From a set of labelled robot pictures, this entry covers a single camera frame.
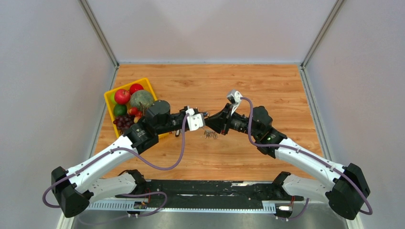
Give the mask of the silver keyring with keys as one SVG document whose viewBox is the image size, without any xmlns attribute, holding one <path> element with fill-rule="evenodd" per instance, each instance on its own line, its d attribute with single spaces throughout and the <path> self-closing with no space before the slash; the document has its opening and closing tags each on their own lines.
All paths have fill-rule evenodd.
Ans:
<svg viewBox="0 0 405 229">
<path fill-rule="evenodd" d="M 212 130 L 205 130 L 204 131 L 204 138 L 205 139 L 217 139 L 218 138 L 218 134 L 215 131 Z"/>
</svg>

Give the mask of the removed keys with tags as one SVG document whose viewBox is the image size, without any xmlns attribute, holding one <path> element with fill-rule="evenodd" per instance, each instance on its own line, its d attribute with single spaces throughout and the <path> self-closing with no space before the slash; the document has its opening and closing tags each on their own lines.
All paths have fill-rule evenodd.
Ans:
<svg viewBox="0 0 405 229">
<path fill-rule="evenodd" d="M 169 134 L 175 137 L 179 137 L 181 134 L 181 130 L 170 131 Z"/>
</svg>

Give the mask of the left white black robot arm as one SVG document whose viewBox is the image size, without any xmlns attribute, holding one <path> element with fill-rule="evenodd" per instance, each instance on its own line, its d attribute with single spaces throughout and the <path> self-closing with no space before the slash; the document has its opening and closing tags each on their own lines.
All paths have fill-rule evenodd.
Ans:
<svg viewBox="0 0 405 229">
<path fill-rule="evenodd" d="M 131 194 L 139 198 L 146 192 L 146 184 L 134 175 L 121 175 L 103 179 L 103 175 L 119 164 L 153 147 L 159 135 L 182 129 L 193 131 L 204 126 L 204 115 L 197 109 L 185 107 L 171 114 L 167 101 L 155 101 L 144 115 L 125 130 L 114 143 L 92 158 L 68 169 L 57 167 L 51 172 L 51 191 L 65 217 L 83 212 L 91 203 L 100 199 Z"/>
</svg>

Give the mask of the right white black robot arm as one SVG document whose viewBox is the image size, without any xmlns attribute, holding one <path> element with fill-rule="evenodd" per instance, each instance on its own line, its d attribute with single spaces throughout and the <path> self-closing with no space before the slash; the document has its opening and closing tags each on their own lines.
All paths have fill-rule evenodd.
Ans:
<svg viewBox="0 0 405 229">
<path fill-rule="evenodd" d="M 263 106 L 251 107 L 249 116 L 245 116 L 234 112 L 231 104 L 226 104 L 220 112 L 206 118 L 205 124 L 222 135 L 229 130 L 247 134 L 262 154 L 288 162 L 312 176 L 306 179 L 281 172 L 272 187 L 278 199 L 290 195 L 323 202 L 349 220 L 354 220 L 358 213 L 373 213 L 367 200 L 370 189 L 359 166 L 335 163 L 302 148 L 276 130 L 272 121 Z"/>
</svg>

